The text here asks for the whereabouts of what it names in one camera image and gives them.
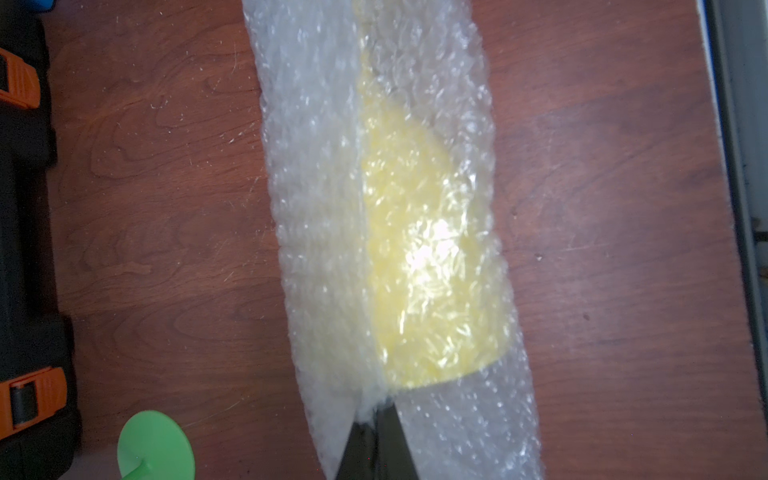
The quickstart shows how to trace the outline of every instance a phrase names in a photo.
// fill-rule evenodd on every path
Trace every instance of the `wooden table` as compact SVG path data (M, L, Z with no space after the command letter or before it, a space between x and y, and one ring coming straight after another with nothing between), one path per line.
M495 213L550 479L765 478L766 427L693 1L476 1ZM237 0L45 16L58 299L83 455L159 409L198 478L320 478L293 377Z

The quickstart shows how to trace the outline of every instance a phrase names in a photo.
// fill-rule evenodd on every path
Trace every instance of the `black object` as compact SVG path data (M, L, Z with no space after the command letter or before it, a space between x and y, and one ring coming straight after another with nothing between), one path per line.
M353 423L336 480L419 480L395 404L379 407L374 422Z
M0 90L8 91L8 65L5 57L0 55Z
M30 422L38 416L38 396L34 382L11 389L11 414L14 425Z
M50 419L0 440L0 480L53 480L72 463L80 417L50 247L45 168L56 155L48 51L42 23L20 3L0 0L0 48L36 69L41 103L22 110L0 101L0 382L61 367L68 395ZM37 415L34 385L12 389L11 396L15 424Z

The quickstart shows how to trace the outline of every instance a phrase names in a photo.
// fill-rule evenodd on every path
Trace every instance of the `orange latch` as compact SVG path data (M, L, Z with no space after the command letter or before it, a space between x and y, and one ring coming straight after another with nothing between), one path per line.
M40 106L38 72L21 57L0 48L0 101L19 108Z
M34 407L37 415L24 422L14 423L12 393L28 389L34 384ZM51 418L67 405L67 377L60 367L44 368L0 383L0 440Z

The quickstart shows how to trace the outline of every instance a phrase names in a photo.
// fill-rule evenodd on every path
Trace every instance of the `bubble wrap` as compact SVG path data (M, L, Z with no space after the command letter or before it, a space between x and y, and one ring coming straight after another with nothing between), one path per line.
M296 378L326 477L351 423L393 397L423 480L542 478L468 4L243 10Z

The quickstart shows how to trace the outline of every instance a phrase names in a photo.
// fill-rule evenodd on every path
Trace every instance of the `black toolbox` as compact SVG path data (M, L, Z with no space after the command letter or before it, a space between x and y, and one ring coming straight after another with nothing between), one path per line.
M0 48L32 66L40 87L37 108L0 98L0 480L50 480L72 463L80 417L52 267L48 50L42 23L18 0L0 0Z

